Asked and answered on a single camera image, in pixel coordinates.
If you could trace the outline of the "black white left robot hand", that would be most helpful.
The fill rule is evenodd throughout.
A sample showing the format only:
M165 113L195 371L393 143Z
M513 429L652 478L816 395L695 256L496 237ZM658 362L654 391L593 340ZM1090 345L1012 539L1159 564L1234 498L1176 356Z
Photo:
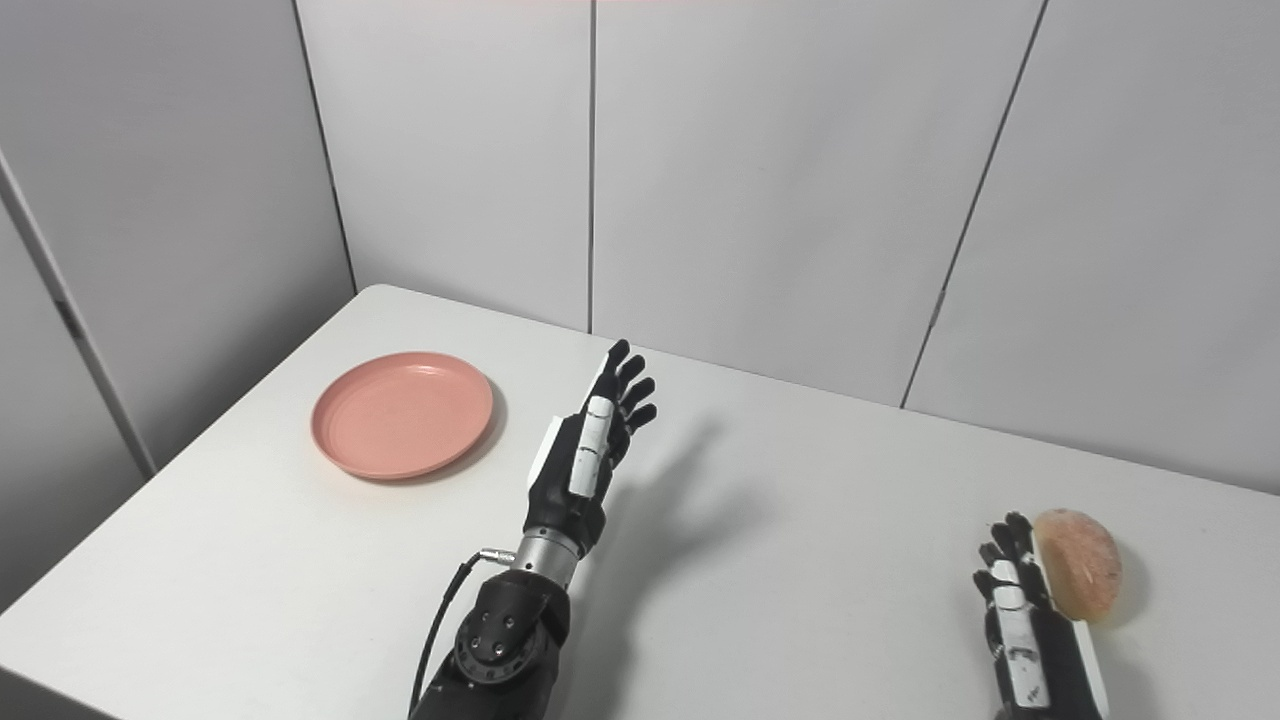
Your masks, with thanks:
M657 384L646 359L618 340L607 352L579 410L554 416L529 480L524 530L566 538L586 557L605 529L604 500L632 436L657 418Z

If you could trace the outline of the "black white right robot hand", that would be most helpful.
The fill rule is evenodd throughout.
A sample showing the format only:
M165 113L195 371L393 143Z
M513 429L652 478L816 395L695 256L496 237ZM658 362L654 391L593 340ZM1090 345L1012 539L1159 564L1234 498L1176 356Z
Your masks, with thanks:
M973 580L998 691L997 719L1107 719L1110 703L1088 624L1053 597L1030 521L992 524Z

